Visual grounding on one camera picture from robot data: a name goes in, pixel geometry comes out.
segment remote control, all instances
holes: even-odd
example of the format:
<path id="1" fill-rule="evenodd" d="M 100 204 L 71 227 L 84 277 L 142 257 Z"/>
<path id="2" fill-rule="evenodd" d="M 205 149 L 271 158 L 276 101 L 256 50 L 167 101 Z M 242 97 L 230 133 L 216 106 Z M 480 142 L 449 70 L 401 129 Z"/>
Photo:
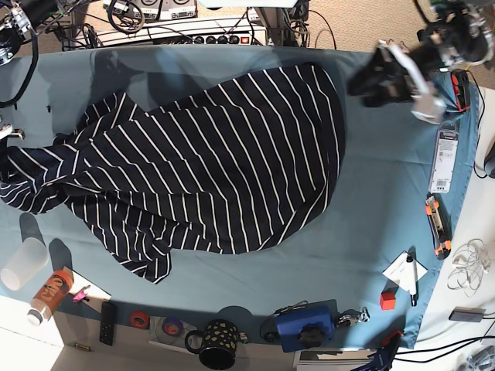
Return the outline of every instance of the remote control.
<path id="1" fill-rule="evenodd" d="M 115 320 L 117 319 L 117 306 L 104 301 L 101 303 L 100 342 L 114 345 Z"/>

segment red block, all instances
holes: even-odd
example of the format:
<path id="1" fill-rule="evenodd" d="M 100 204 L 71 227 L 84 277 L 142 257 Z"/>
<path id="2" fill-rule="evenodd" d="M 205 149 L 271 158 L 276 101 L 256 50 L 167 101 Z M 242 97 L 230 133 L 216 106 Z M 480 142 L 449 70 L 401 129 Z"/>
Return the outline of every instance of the red block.
<path id="1" fill-rule="evenodd" d="M 380 295 L 380 306 L 382 311 L 395 308 L 395 295 L 391 291 L 382 292 Z"/>

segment white card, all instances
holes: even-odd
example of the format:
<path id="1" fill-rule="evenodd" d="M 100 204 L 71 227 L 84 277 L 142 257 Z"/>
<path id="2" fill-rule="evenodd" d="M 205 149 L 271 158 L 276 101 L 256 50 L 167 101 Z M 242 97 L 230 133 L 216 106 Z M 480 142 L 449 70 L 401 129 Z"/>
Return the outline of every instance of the white card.
<path id="1" fill-rule="evenodd" d="M 429 192 L 448 193 L 456 164 L 459 133 L 440 129 L 435 149 Z"/>
<path id="2" fill-rule="evenodd" d="M 409 283 L 411 279 L 409 277 L 403 277 L 408 274 L 406 267 L 408 263 L 406 263 L 406 259 L 408 257 L 407 252 L 403 252 L 398 256 L 397 259 L 394 260 L 390 266 L 383 271 L 383 275 L 388 278 L 390 281 L 393 281 L 398 287 L 402 290 L 409 291 Z M 423 277 L 428 271 L 425 267 L 423 267 L 419 262 L 416 261 L 416 269 L 418 272 L 418 281 L 421 277 Z"/>
<path id="3" fill-rule="evenodd" d="M 80 274 L 72 271 L 71 269 L 64 267 L 63 268 L 67 273 L 72 274 L 74 283 L 70 288 L 70 293 L 72 295 L 77 294 L 82 288 L 86 286 L 90 286 L 86 292 L 86 298 L 90 299 L 89 301 L 81 300 L 80 303 L 84 303 L 85 305 L 89 305 L 98 313 L 101 313 L 101 303 L 103 301 L 110 301 L 111 295 L 107 292 L 101 290 L 96 284 L 89 282 L 86 278 L 81 276 Z"/>

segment plastic cup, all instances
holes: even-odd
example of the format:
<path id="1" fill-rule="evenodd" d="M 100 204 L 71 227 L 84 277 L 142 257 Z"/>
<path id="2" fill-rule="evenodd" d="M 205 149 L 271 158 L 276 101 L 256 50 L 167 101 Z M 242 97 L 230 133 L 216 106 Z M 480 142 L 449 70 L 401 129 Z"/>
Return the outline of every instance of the plastic cup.
<path id="1" fill-rule="evenodd" d="M 0 271 L 7 288 L 17 291 L 48 263 L 48 250 L 36 238 L 26 238 Z"/>

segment silver object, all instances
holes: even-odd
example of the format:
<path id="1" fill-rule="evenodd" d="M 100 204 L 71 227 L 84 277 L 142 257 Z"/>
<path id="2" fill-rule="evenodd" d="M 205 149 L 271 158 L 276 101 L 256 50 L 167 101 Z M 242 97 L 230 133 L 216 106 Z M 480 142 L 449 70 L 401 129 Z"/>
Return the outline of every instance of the silver object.
<path id="1" fill-rule="evenodd" d="M 366 307 L 361 309 L 359 315 L 343 315 L 337 320 L 336 327 L 350 327 L 357 323 L 365 323 L 370 320 L 370 313 Z"/>

